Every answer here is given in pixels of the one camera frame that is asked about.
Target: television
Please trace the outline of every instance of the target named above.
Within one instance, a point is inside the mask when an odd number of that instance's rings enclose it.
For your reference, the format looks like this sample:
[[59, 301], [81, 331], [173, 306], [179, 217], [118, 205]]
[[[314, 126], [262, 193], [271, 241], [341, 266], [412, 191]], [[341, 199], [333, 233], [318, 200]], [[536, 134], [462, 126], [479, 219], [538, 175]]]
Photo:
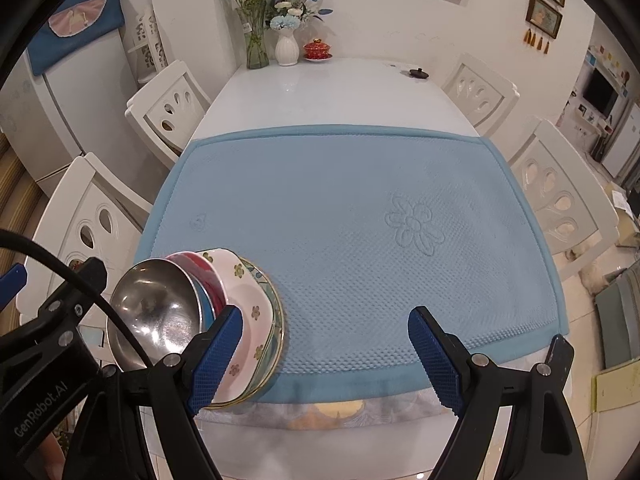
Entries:
[[593, 70], [591, 79], [589, 80], [587, 88], [584, 89], [582, 97], [607, 119], [613, 109], [613, 105], [616, 104], [618, 92], [613, 88], [611, 83], [607, 81], [604, 74], [596, 68]]

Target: white vase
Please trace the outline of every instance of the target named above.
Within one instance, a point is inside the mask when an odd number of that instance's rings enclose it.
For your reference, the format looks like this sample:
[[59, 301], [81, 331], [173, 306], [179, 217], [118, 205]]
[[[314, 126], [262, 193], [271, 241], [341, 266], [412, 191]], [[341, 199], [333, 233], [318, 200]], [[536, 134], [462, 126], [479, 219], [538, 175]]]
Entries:
[[278, 31], [278, 43], [276, 44], [276, 59], [280, 66], [291, 66], [298, 62], [300, 47], [293, 37], [291, 28], [281, 28]]

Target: blue table mat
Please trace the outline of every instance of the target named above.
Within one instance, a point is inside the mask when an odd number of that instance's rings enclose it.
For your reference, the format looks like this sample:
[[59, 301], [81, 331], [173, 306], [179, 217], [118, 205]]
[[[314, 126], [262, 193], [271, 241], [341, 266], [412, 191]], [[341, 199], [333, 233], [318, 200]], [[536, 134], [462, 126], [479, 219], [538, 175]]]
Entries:
[[543, 234], [481, 137], [327, 124], [192, 142], [136, 261], [216, 247], [260, 267], [285, 309], [286, 350], [258, 402], [428, 387], [407, 335], [417, 305], [498, 363], [568, 333]]

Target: flower embroidery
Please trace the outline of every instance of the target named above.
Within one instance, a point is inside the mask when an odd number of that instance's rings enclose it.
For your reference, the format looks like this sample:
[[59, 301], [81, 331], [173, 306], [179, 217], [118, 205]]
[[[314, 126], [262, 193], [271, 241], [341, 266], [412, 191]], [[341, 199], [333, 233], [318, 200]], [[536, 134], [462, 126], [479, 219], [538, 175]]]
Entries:
[[191, 219], [191, 221], [189, 222], [189, 226], [194, 231], [201, 232], [201, 231], [204, 231], [206, 222], [207, 222], [207, 215], [199, 214], [195, 218]]
[[404, 248], [414, 243], [422, 254], [433, 256], [435, 244], [444, 242], [444, 234], [431, 224], [431, 210], [424, 202], [411, 206], [401, 196], [391, 202], [396, 209], [386, 214], [385, 222], [396, 229], [396, 243]]

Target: stainless steel bowl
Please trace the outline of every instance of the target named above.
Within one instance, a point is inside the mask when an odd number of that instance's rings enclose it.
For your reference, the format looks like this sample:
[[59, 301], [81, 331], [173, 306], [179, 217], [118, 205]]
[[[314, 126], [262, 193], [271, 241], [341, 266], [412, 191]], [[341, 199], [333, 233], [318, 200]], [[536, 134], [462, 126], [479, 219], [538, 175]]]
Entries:
[[[153, 363], [167, 354], [181, 353], [193, 336], [205, 330], [193, 280], [169, 260], [155, 258], [131, 267], [116, 285], [111, 306]], [[145, 367], [110, 320], [107, 341], [121, 370]]]

